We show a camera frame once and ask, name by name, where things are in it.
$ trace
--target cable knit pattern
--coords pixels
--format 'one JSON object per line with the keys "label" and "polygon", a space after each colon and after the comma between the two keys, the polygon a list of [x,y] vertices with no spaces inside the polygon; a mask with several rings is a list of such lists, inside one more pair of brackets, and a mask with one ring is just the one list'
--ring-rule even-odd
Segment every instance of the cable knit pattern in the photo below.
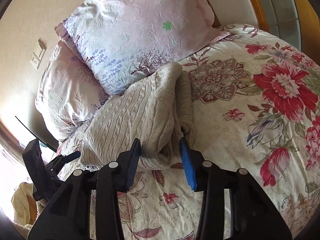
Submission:
{"label": "cable knit pattern", "polygon": [[80,162],[101,167],[141,141],[138,170],[169,168],[179,156],[179,140],[194,140],[191,86],[178,63],[161,67],[112,96],[84,134]]}

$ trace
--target pillow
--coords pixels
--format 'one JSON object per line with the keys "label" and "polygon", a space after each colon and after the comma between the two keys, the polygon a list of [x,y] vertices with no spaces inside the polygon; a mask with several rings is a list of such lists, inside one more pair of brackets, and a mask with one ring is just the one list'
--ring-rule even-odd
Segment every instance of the pillow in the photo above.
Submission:
{"label": "pillow", "polygon": [[213,22],[206,0],[86,0],[63,25],[111,95],[228,35]]}
{"label": "pillow", "polygon": [[91,70],[60,41],[41,78],[35,102],[49,132],[63,141],[93,118],[108,97]]}
{"label": "pillow", "polygon": [[60,40],[64,42],[68,46],[69,49],[78,57],[79,60],[81,60],[84,63],[84,60],[82,59],[76,45],[73,43],[73,40],[67,30],[64,27],[64,23],[67,19],[63,20],[62,22],[58,23],[54,27],[54,31],[59,36]]}

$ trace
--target wrinkled fabric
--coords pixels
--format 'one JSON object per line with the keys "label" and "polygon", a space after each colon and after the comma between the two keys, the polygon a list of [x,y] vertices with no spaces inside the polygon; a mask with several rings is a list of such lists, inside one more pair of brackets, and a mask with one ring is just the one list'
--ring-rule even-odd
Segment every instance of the wrinkled fabric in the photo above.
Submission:
{"label": "wrinkled fabric", "polygon": [[114,95],[228,35],[213,22],[206,0],[86,0],[56,32]]}
{"label": "wrinkled fabric", "polygon": [[[320,112],[314,105],[319,104],[320,67],[252,26],[220,29],[231,35],[179,61],[191,82],[192,148],[222,169],[246,168],[296,237],[319,205]],[[293,99],[299,103],[287,103]],[[62,153],[72,153],[76,144],[69,141],[66,148],[63,142]],[[78,159],[59,176],[65,179],[76,168],[86,167]],[[129,192],[118,193],[118,204],[126,239],[192,239],[202,193],[191,190],[179,160],[169,169],[137,172]],[[94,214],[93,193],[92,221]],[[225,239],[230,221],[226,190]]]}
{"label": "wrinkled fabric", "polygon": [[49,132],[63,141],[93,118],[108,97],[91,70],[60,41],[40,80],[35,101]]}
{"label": "wrinkled fabric", "polygon": [[169,168],[180,156],[183,136],[192,146],[190,81],[181,65],[170,63],[105,103],[84,133],[80,161],[102,167],[139,138],[138,170]]}

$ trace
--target floral duvet cover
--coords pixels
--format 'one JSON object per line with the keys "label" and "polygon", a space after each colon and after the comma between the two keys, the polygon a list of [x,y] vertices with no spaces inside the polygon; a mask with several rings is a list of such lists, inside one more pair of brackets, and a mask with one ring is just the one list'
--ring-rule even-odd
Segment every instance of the floral duvet cover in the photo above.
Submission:
{"label": "floral duvet cover", "polygon": [[[320,198],[320,67],[269,33],[248,25],[220,28],[231,35],[179,63],[192,87],[196,140],[193,149],[223,169],[246,168],[272,200],[293,237]],[[81,127],[59,151],[81,147]],[[66,165],[66,179],[78,160]],[[230,204],[225,191],[225,238]],[[137,172],[127,193],[118,193],[125,239],[194,238],[202,193],[188,186],[181,163]],[[91,202],[91,237],[95,192]]]}

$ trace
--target metal bolt head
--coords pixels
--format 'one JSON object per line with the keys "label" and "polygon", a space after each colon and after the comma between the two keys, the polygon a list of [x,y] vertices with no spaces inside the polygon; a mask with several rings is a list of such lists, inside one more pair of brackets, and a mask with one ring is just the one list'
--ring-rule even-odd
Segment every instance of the metal bolt head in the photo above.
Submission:
{"label": "metal bolt head", "polygon": [[239,169],[239,173],[240,173],[241,175],[247,175],[247,174],[248,174],[248,171],[247,171],[246,169],[244,169],[244,168],[240,168],[240,169]]}
{"label": "metal bolt head", "polygon": [[82,174],[82,170],[75,170],[74,172],[73,172],[73,175],[74,176],[79,176],[79,175],[81,175]]}
{"label": "metal bolt head", "polygon": [[111,162],[111,163],[109,163],[109,167],[110,168],[116,168],[116,167],[118,167],[118,163],[117,162]]}
{"label": "metal bolt head", "polygon": [[202,166],[209,168],[209,167],[212,166],[212,162],[210,162],[210,161],[204,161],[204,162],[202,163]]}

